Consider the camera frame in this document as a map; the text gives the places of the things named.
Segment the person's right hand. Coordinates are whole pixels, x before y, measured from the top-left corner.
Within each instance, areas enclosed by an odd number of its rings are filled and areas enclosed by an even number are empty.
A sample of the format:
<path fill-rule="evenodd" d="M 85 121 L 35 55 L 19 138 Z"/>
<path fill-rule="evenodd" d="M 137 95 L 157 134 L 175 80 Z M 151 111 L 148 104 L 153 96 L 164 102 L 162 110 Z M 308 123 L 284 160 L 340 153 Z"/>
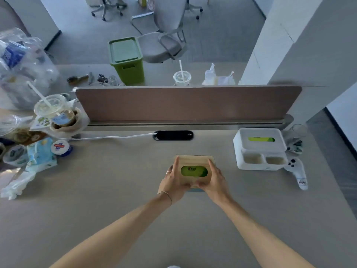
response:
<path fill-rule="evenodd" d="M 233 198 L 230 195 L 226 179 L 222 175 L 220 169 L 216 167 L 216 165 L 211 161 L 211 159 L 208 159 L 208 164 L 212 172 L 210 182 L 213 184 L 212 190 L 206 192 L 209 198 L 218 206 L 234 202 Z"/>

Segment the wooden lid tissue box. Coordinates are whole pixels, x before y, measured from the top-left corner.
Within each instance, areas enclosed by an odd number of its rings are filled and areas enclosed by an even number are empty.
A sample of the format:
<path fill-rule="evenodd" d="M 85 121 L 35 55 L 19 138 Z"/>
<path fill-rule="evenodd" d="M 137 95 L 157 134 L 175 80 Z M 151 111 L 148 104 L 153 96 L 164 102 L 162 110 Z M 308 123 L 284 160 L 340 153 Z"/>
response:
<path fill-rule="evenodd" d="M 176 155 L 175 157 L 180 157 L 179 168 L 183 166 L 205 166 L 208 169 L 208 175 L 206 177 L 187 177 L 181 174 L 181 180 L 193 180 L 193 181 L 203 181 L 204 183 L 209 183 L 211 180 L 211 169 L 208 164 L 208 159 L 214 163 L 215 159 L 212 156 L 203 156 L 203 155 Z"/>

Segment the person's right forearm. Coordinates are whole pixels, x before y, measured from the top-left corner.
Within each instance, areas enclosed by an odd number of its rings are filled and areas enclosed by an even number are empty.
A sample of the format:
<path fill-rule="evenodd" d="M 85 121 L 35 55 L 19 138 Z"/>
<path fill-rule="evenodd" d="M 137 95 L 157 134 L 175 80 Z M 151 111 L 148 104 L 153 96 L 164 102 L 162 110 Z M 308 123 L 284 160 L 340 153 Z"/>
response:
<path fill-rule="evenodd" d="M 262 268 L 315 268 L 267 228 L 256 222 L 231 197 L 223 195 L 213 201 L 235 225 Z"/>

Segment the person's left forearm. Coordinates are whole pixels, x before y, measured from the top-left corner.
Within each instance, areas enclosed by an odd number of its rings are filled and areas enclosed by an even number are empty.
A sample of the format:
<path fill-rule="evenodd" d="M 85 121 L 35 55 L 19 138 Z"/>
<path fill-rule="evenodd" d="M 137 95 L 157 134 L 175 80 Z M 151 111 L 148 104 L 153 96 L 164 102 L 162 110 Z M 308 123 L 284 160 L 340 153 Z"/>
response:
<path fill-rule="evenodd" d="M 49 268 L 114 268 L 167 208 L 157 195 L 75 246 Z"/>

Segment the brown desk divider panel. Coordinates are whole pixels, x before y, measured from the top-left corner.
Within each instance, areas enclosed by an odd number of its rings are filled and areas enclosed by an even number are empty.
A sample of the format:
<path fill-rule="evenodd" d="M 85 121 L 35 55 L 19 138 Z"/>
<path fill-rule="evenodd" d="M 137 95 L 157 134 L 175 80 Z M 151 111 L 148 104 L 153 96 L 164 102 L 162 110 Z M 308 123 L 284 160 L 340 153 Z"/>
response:
<path fill-rule="evenodd" d="M 300 86 L 126 86 L 78 88 L 89 119 L 117 123 L 282 120 Z"/>

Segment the white handheld controller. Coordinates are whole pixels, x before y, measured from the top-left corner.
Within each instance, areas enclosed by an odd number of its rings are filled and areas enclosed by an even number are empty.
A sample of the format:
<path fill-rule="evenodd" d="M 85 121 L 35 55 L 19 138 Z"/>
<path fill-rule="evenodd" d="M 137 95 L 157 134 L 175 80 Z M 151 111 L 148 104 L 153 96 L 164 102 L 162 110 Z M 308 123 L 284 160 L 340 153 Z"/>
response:
<path fill-rule="evenodd" d="M 301 159 L 288 155 L 287 159 L 288 163 L 283 168 L 294 175 L 301 190 L 308 190 L 307 176 Z"/>

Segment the crumpled green white wrapper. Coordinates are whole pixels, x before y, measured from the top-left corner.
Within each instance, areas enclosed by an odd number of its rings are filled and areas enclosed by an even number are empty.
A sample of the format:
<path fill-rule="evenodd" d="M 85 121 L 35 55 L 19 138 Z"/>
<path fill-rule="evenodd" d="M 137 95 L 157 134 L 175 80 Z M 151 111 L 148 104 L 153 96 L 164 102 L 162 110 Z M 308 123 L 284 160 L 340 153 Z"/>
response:
<path fill-rule="evenodd" d="M 298 137 L 289 137 L 285 140 L 286 146 L 287 146 L 287 151 L 301 155 L 303 152 L 303 141 L 302 138 Z"/>

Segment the blue wet wipe packet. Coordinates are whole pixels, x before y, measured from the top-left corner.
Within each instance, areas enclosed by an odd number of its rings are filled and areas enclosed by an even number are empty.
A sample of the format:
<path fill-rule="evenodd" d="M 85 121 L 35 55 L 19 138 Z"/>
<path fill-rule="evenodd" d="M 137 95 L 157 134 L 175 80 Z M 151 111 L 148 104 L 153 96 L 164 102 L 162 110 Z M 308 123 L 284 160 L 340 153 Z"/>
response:
<path fill-rule="evenodd" d="M 29 161 L 26 164 L 25 171 L 38 173 L 57 166 L 57 157 L 51 151 L 52 144 L 53 139 L 51 137 L 29 144 L 26 147 Z"/>

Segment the grey office chair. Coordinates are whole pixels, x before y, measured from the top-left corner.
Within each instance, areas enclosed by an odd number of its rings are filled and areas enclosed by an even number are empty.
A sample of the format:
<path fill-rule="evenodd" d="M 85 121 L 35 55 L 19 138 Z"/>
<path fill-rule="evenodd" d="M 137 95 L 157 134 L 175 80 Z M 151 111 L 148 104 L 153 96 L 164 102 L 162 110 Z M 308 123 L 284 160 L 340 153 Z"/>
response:
<path fill-rule="evenodd" d="M 153 15 L 156 32 L 143 34 L 139 31 L 138 45 L 142 60 L 147 63 L 163 63 L 168 59 L 179 59 L 186 51 L 187 42 L 183 30 L 183 18 L 187 0 L 154 0 L 153 12 L 131 17 L 133 21 Z"/>
<path fill-rule="evenodd" d="M 201 6 L 195 6 L 190 4 L 190 0 L 186 0 L 185 11 L 195 12 L 199 10 L 199 14 L 196 16 L 196 20 L 199 21 L 200 15 L 203 13 L 203 8 Z"/>
<path fill-rule="evenodd" d="M 110 9 L 114 9 L 118 12 L 119 17 L 123 17 L 123 10 L 128 7 L 128 4 L 124 0 L 101 0 L 101 4 L 98 8 L 91 11 L 92 17 L 96 17 L 97 12 L 102 12 L 101 19 L 106 22 L 106 14 Z"/>

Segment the wooden hair brush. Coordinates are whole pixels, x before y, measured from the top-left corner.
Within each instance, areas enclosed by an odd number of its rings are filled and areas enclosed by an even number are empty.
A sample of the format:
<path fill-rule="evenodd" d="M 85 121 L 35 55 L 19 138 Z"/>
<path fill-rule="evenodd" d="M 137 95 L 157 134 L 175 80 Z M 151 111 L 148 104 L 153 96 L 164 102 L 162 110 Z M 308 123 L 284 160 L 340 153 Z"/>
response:
<path fill-rule="evenodd" d="M 75 85 L 75 84 L 87 81 L 88 79 L 89 79 L 89 75 L 84 75 L 81 77 L 71 76 L 71 77 L 67 78 L 67 83 L 71 84 L 71 85 Z"/>

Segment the clear lidded cup with straw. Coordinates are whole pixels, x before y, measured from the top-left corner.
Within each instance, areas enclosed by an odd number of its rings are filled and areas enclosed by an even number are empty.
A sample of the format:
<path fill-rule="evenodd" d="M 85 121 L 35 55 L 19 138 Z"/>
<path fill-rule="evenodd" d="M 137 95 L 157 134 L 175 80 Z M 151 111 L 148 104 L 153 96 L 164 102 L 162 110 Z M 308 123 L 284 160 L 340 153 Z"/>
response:
<path fill-rule="evenodd" d="M 60 116 L 64 111 L 69 111 L 70 106 L 62 95 L 50 95 L 45 97 L 30 81 L 26 84 L 40 97 L 34 105 L 34 113 L 41 117 L 53 118 Z"/>

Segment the brown food tray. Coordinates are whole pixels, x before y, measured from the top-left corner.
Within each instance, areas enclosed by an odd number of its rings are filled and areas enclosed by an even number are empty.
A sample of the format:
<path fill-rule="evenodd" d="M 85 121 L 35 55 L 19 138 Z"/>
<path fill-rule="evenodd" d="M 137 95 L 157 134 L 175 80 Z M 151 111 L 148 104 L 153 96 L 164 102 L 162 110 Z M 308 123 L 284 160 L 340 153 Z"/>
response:
<path fill-rule="evenodd" d="M 13 141 L 16 144 L 29 145 L 42 140 L 48 135 L 42 131 L 14 130 L 8 133 L 4 138 Z"/>

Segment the crumpled white plastic bag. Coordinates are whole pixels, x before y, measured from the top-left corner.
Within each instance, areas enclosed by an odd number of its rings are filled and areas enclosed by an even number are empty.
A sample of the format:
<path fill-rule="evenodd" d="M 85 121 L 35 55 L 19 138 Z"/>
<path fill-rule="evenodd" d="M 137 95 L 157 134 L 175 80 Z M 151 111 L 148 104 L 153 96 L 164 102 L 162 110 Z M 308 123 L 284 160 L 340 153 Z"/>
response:
<path fill-rule="evenodd" d="M 0 198 L 15 199 L 34 180 L 35 175 L 35 172 L 26 171 L 24 167 L 0 171 Z"/>

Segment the clear plastic packaging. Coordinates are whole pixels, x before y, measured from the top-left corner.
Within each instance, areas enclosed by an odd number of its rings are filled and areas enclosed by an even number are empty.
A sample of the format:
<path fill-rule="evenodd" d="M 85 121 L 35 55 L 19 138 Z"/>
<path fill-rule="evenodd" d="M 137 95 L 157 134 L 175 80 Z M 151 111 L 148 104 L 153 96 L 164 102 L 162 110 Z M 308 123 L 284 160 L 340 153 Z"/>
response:
<path fill-rule="evenodd" d="M 0 137 L 10 138 L 13 134 L 27 134 L 34 116 L 8 114 L 0 117 Z"/>

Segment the grey divider base rail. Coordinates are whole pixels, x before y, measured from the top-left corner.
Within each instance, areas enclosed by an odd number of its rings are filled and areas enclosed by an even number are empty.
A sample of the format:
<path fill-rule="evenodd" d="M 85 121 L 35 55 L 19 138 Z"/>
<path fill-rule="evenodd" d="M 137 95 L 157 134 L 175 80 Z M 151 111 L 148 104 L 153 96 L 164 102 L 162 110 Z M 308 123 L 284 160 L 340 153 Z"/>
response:
<path fill-rule="evenodd" d="M 294 118 L 286 114 L 280 120 L 248 121 L 91 121 L 84 131 L 158 131 L 158 130 L 238 130 L 242 127 L 286 129 Z"/>

